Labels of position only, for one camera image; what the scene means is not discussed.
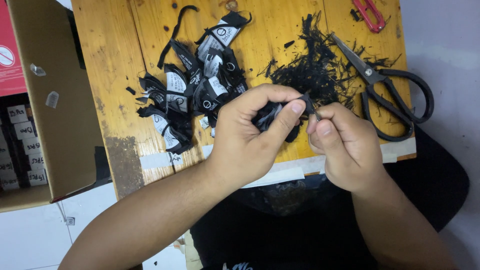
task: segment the fingernail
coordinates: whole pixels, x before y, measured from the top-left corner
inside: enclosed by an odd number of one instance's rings
[[[297,102],[293,102],[293,104],[292,104],[292,111],[294,111],[294,112],[297,113],[297,114],[302,113],[302,112],[303,112],[303,106],[300,105],[300,104],[297,103]]]
[[[319,122],[318,132],[322,135],[327,135],[332,131],[332,126],[328,122]]]

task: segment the scissor blade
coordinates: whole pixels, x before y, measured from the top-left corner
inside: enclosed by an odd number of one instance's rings
[[[332,38],[335,40],[336,44],[342,50],[343,54],[347,59],[353,64],[353,66],[359,71],[363,76],[363,73],[368,68],[368,65],[354,52],[350,49],[341,39],[339,39],[335,34],[332,34]]]

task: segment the wooden tabletop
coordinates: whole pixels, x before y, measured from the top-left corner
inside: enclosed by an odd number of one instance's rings
[[[188,10],[181,22],[177,39],[192,44],[207,27],[214,26],[229,12],[238,9],[243,16],[252,13],[252,22],[231,43],[231,48],[246,70],[249,87],[271,82],[264,76],[257,76],[269,61],[287,64],[294,57],[293,51],[284,51],[283,44],[296,41],[298,49],[304,43],[298,39],[302,17],[309,13],[321,12],[318,28],[324,33],[335,34],[352,46],[367,47],[367,52],[379,58],[400,58],[393,68],[407,70],[399,0],[379,0],[377,8],[388,21],[379,34],[369,31],[366,23],[356,22],[350,14],[354,8],[351,0],[299,0],[299,1],[200,1],[200,0],[72,0],[75,20],[85,58],[88,77],[96,103],[98,120],[117,197],[122,198],[138,188],[165,178],[202,161],[201,146],[213,144],[210,128],[200,127],[197,117],[193,119],[194,147],[184,152],[183,164],[155,169],[142,169],[139,158],[149,154],[165,152],[161,134],[153,126],[151,118],[140,118],[136,113],[141,106],[135,100],[142,89],[138,77],[145,71],[166,82],[163,70],[157,68],[160,53],[170,39],[181,7],[194,4],[198,12]],[[174,63],[183,68],[171,50],[165,63]],[[410,91],[406,80],[393,78],[403,100],[411,106]],[[359,78],[351,91],[363,91]],[[137,91],[132,96],[127,86]],[[376,88],[378,93],[390,98],[386,89]],[[353,109],[361,115],[360,96],[355,95]],[[375,124],[385,133],[400,135],[403,127],[391,121],[390,114],[371,101],[371,115]],[[306,125],[294,143],[284,143],[276,162],[296,160],[314,156],[308,147]]]

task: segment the scissors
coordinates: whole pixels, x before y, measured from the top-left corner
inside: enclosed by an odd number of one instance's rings
[[[391,142],[401,142],[410,138],[410,136],[413,134],[413,124],[423,123],[427,121],[433,114],[433,93],[428,84],[417,75],[407,71],[395,69],[380,69],[378,71],[375,71],[372,67],[367,65],[367,63],[365,63],[356,53],[354,53],[352,49],[350,49],[342,40],[335,36],[335,34],[332,34],[332,38],[334,39],[340,50],[342,50],[343,54],[345,54],[347,59],[357,69],[360,76],[363,78],[367,85],[365,92],[362,92],[361,94],[361,102],[363,105],[362,109],[363,114],[365,115],[367,120],[370,121],[375,127],[377,135],[380,138]],[[425,112],[422,117],[417,117],[411,112],[410,108],[402,100],[401,96],[398,94],[398,91],[395,88],[395,85],[393,85],[392,80],[388,76],[396,76],[408,79],[420,87],[426,101]],[[384,99],[375,92],[375,90],[373,89],[373,85],[378,82],[382,82],[385,85],[388,93],[390,93],[395,102],[395,105],[398,108],[396,108],[394,104],[392,104],[390,101]],[[405,132],[401,136],[394,137],[387,135],[375,126],[370,116],[370,108],[368,105],[369,98],[373,99],[377,104],[387,109],[400,120],[400,122],[405,126]]]

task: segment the left hand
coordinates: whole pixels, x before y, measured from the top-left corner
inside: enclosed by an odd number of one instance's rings
[[[220,109],[212,153],[205,161],[210,174],[241,188],[271,168],[287,135],[298,123],[306,104],[301,94],[287,86],[262,84]],[[268,101],[288,102],[267,131],[252,124],[257,111]]]

